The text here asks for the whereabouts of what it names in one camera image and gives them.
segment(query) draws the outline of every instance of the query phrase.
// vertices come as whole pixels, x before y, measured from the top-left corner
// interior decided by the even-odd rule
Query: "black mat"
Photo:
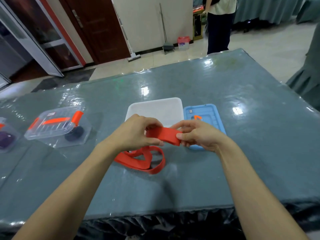
[[[64,74],[64,77],[51,77],[44,79],[41,83],[32,90],[32,92],[38,92],[39,90],[48,90],[52,88],[62,87],[69,83],[79,83],[88,81],[94,72],[95,68],[89,70],[80,70],[74,72],[68,72]]]

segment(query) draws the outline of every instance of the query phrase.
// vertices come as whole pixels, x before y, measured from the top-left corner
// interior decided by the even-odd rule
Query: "door handle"
[[[76,18],[76,20],[78,21],[78,24],[79,24],[80,28],[83,28],[83,25],[81,23],[80,17],[77,15],[76,11],[72,10],[72,13],[73,13],[74,17]]]

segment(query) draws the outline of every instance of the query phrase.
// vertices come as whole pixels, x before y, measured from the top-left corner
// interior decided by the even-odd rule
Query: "wall baseboard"
[[[175,43],[173,44],[174,47],[178,47],[178,43]],[[147,50],[143,50],[143,51],[139,51],[139,52],[136,52],[136,55],[144,55],[144,54],[147,54],[147,53],[151,53],[151,52],[155,52],[155,51],[162,51],[162,46],[161,47],[157,47],[157,48],[153,48],[153,49],[147,49]]]

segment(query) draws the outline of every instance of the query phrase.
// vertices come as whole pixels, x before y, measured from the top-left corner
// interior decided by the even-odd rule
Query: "wooden door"
[[[111,0],[60,1],[95,63],[130,57]]]

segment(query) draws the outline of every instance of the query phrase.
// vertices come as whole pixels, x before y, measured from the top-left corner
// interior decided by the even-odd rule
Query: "hand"
[[[113,143],[119,152],[134,151],[151,145],[163,146],[163,141],[157,138],[148,138],[144,134],[145,130],[154,127],[163,127],[163,125],[155,118],[134,114],[101,143],[105,141],[108,141],[108,144]]]
[[[220,130],[214,128],[201,120],[182,120],[173,126],[172,129],[178,129],[182,133],[177,134],[183,146],[199,145],[209,151],[215,151],[217,146],[231,140]]]

